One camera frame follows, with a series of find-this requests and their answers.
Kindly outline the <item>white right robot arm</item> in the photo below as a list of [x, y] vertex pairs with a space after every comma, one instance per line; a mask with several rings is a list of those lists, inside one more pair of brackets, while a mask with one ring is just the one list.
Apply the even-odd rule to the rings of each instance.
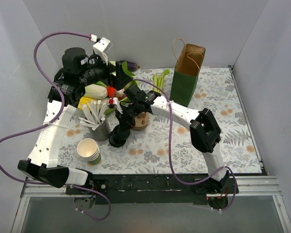
[[201, 111], [171, 102], [158, 92], [146, 93], [137, 85], [125, 90], [130, 99], [128, 106], [116, 111], [119, 124], [109, 134], [109, 143], [119, 148], [123, 146], [135, 126], [135, 118], [141, 113], [150, 113], [170, 119], [190, 131], [192, 145], [202, 153], [208, 168], [210, 188], [215, 193], [227, 188], [229, 178], [220, 152], [221, 129], [211, 112], [205, 108]]

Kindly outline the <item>black coffee cup lid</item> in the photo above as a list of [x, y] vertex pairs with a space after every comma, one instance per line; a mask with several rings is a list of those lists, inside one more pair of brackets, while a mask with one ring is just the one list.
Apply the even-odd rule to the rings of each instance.
[[115, 147], [115, 148], [119, 148], [122, 147], [125, 142], [126, 142], [126, 137], [122, 137], [121, 135], [115, 133], [115, 132], [111, 132], [109, 134], [109, 143]]

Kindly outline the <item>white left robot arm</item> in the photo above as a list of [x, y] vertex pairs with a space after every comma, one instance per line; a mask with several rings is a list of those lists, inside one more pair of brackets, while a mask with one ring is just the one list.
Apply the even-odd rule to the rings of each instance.
[[54, 77], [55, 86], [48, 94], [46, 125], [26, 160], [20, 160], [17, 168], [28, 177], [60, 188], [77, 185], [83, 194], [94, 187], [89, 173], [77, 168], [58, 164], [58, 155], [68, 124], [73, 117], [85, 87], [102, 81], [116, 90], [123, 89], [132, 77], [128, 75], [128, 64], [124, 61], [104, 63], [97, 52], [87, 56], [85, 50], [74, 47], [62, 56], [63, 68]]

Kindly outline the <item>stack of green paper cups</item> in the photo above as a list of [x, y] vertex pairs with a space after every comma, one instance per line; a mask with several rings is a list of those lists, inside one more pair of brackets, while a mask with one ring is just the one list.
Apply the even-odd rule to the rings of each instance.
[[86, 138], [77, 145], [77, 153], [91, 165], [97, 165], [101, 161], [99, 147], [91, 138]]

